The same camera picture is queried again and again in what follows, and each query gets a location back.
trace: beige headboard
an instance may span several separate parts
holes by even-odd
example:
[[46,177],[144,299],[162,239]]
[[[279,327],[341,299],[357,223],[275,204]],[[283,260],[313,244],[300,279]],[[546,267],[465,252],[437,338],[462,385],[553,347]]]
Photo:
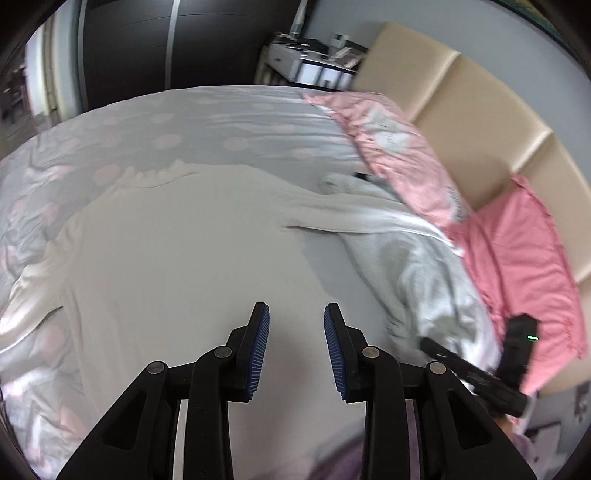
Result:
[[[554,216],[579,284],[591,344],[591,190],[548,125],[507,85],[430,37],[384,24],[355,80],[379,92],[421,129],[464,197],[479,208],[520,172]],[[591,358],[573,361],[541,392],[591,379]]]

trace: pink polka dot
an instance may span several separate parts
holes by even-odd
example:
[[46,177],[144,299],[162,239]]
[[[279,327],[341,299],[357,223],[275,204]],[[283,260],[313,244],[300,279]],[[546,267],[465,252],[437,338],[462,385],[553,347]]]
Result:
[[6,397],[21,398],[24,391],[24,386],[20,379],[2,384],[2,393]]
[[248,142],[246,141],[246,138],[230,137],[224,140],[223,146],[228,150],[239,151],[248,148]]
[[257,110],[263,110],[263,111],[273,110],[273,106],[268,103],[253,103],[252,107]]
[[20,220],[27,210],[28,200],[21,198],[12,204],[10,213],[8,214],[8,220],[13,223]]
[[47,169],[50,180],[63,180],[72,170],[74,168],[71,165],[53,165]]
[[41,218],[43,219],[43,223],[45,223],[45,225],[50,226],[55,223],[59,214],[60,204],[56,202],[50,202],[45,206],[43,213],[41,214]]
[[181,136],[168,134],[168,135],[160,135],[158,138],[154,140],[154,147],[158,150],[164,150],[166,148],[173,148],[176,147],[179,143],[181,143]]
[[194,98],[193,102],[198,103],[199,105],[213,105],[214,103],[218,103],[218,101],[215,98],[208,97]]
[[117,125],[119,122],[121,122],[121,117],[118,115],[112,115],[103,120],[103,125]]
[[111,164],[105,167],[99,168],[92,176],[92,180],[98,185],[105,185],[115,180],[121,172],[118,165]]
[[39,435],[33,435],[31,441],[27,444],[24,453],[31,464],[31,467],[35,470],[35,473],[41,478],[53,478],[55,476],[49,461],[41,453]]
[[80,144],[79,138],[69,138],[60,145],[60,153],[67,154],[74,150]]
[[174,117],[174,113],[157,113],[156,115],[152,115],[151,120],[155,124],[165,124],[166,122],[170,122]]
[[8,270],[8,247],[0,245],[0,269],[5,272]]
[[314,151],[311,148],[294,148],[291,151],[292,158],[296,160],[305,160],[310,158],[314,154]]
[[119,145],[121,142],[121,135],[107,135],[100,144],[105,148],[112,148]]
[[296,131],[295,125],[273,125],[272,130],[278,134],[292,134]]
[[88,435],[88,428],[82,423],[74,411],[64,405],[60,407],[60,427],[64,436],[76,440],[83,440]]
[[43,360],[47,365],[56,366],[65,355],[64,346],[66,345],[66,336],[63,330],[57,325],[49,325],[42,330],[40,350]]

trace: clutter on nightstand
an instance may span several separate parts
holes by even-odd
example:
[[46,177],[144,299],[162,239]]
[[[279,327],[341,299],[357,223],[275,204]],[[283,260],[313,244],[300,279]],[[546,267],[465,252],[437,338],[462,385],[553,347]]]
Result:
[[314,39],[278,34],[262,49],[255,84],[348,90],[367,48],[347,41],[334,55]]

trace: white sweater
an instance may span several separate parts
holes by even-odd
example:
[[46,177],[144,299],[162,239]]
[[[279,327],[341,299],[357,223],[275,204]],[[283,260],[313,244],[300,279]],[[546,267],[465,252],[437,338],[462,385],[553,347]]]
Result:
[[0,350],[63,307],[98,420],[149,362],[195,361],[264,301],[271,332],[259,391],[230,409],[236,477],[262,474],[363,416],[335,389],[323,332],[334,299],[286,227],[402,230],[449,245],[395,206],[315,194],[248,166],[130,168],[24,270],[0,320]]

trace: pink pillow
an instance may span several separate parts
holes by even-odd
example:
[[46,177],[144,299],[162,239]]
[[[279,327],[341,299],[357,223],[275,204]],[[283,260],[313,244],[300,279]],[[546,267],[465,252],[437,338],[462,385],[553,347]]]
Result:
[[417,127],[393,101],[377,93],[304,95],[325,107],[357,146],[369,169],[387,179],[403,201],[437,226],[470,213],[447,170]]
[[465,250],[464,264],[502,341],[506,319],[538,319],[538,337],[521,391],[531,395],[571,360],[587,355],[579,289],[554,219],[525,177],[465,222],[446,229]]

